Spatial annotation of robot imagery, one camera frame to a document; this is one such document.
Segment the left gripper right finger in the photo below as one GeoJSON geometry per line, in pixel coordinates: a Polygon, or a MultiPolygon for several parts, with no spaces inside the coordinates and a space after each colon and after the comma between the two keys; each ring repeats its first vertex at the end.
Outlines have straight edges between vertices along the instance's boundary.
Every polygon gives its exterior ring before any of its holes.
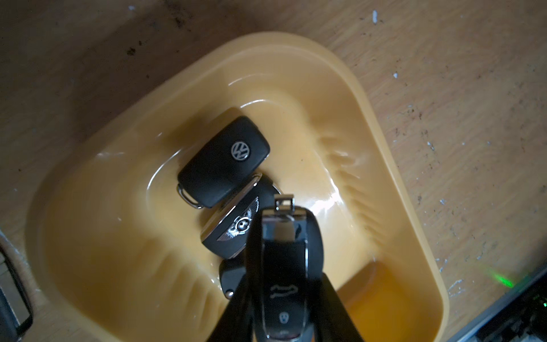
{"type": "Polygon", "coordinates": [[[363,342],[325,273],[318,288],[318,341],[363,342]]]}

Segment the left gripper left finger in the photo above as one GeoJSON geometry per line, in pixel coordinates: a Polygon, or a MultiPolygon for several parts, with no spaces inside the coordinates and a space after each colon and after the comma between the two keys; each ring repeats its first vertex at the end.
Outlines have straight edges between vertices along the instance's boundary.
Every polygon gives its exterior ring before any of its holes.
{"type": "Polygon", "coordinates": [[[244,275],[207,342],[252,341],[252,295],[244,275]]]}

